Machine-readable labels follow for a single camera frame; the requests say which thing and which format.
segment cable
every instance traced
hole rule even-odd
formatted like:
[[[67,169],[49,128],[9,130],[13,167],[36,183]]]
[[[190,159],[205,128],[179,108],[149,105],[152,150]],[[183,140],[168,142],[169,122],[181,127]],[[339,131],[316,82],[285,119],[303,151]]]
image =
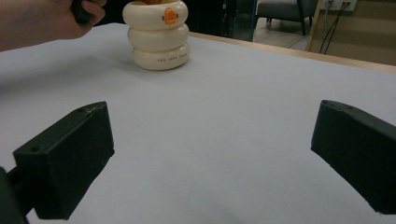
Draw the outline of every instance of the cable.
[[[338,16],[337,16],[337,19],[336,19],[337,22],[335,23],[334,28],[332,29],[332,35],[330,36],[329,43],[327,44],[327,47],[326,47],[326,49],[324,50],[324,54],[327,53],[327,49],[329,48],[330,44],[332,43],[332,37],[333,37],[333,35],[334,35],[335,28],[337,28],[338,21],[339,21],[339,19],[340,19],[341,13],[343,13],[343,11],[346,9],[347,5],[348,5],[348,3],[344,4],[343,7],[342,7],[341,10],[340,10],[340,13],[338,13]]]
[[[347,5],[348,5],[348,3],[343,2],[343,5],[341,6],[341,10],[339,11],[339,13],[338,13],[338,15],[337,15],[337,18],[336,18],[335,21],[332,23],[332,27],[330,27],[329,31],[327,32],[327,34],[326,34],[326,35],[324,36],[324,38],[323,38],[322,44],[321,44],[321,46],[320,46],[320,51],[319,51],[319,53],[322,53],[323,46],[324,46],[324,43],[326,42],[327,36],[328,36],[329,33],[332,31],[331,38],[330,38],[330,40],[329,40],[329,42],[328,42],[328,45],[327,45],[327,47],[326,47],[326,50],[325,50],[325,52],[324,52],[324,54],[326,54],[327,49],[329,48],[330,43],[331,43],[331,41],[332,41],[332,36],[334,35],[335,28],[337,27],[337,24],[338,24],[338,21],[339,21],[339,19],[340,19],[340,16],[341,16],[341,14],[344,12],[344,10],[346,9]]]

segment chair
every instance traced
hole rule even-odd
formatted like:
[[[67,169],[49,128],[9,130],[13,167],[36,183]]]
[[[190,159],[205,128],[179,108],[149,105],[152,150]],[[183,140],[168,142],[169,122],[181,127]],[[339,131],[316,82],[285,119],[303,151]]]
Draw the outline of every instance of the chair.
[[[261,0],[257,5],[257,12],[254,27],[259,18],[267,18],[267,22],[272,19],[282,21],[299,21],[305,35],[305,18],[309,18],[309,25],[312,25],[317,8],[318,0]]]

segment white stacking toy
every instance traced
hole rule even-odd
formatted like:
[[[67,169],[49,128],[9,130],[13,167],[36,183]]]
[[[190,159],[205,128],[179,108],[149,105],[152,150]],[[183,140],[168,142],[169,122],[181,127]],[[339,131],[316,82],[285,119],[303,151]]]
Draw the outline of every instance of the white stacking toy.
[[[130,26],[128,38],[134,46],[134,62],[147,70],[166,70],[185,63],[190,58],[190,31],[185,24],[188,15],[186,4],[180,0],[126,5],[122,17]]]

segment black object in hand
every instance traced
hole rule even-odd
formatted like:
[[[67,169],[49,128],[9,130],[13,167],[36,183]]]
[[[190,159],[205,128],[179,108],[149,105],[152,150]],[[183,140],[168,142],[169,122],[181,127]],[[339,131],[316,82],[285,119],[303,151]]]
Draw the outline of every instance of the black object in hand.
[[[87,23],[90,21],[90,14],[81,6],[82,0],[73,0],[72,10],[78,23]]]

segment floor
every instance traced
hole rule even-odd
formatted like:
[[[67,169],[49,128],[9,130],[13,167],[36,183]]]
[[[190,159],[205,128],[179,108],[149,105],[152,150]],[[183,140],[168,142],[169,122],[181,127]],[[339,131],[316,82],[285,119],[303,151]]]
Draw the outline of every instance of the floor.
[[[310,29],[308,19],[305,21],[305,29],[306,35],[302,35],[299,22],[272,20],[271,23],[267,23],[265,18],[260,18],[253,35],[253,42],[287,49],[305,50]]]

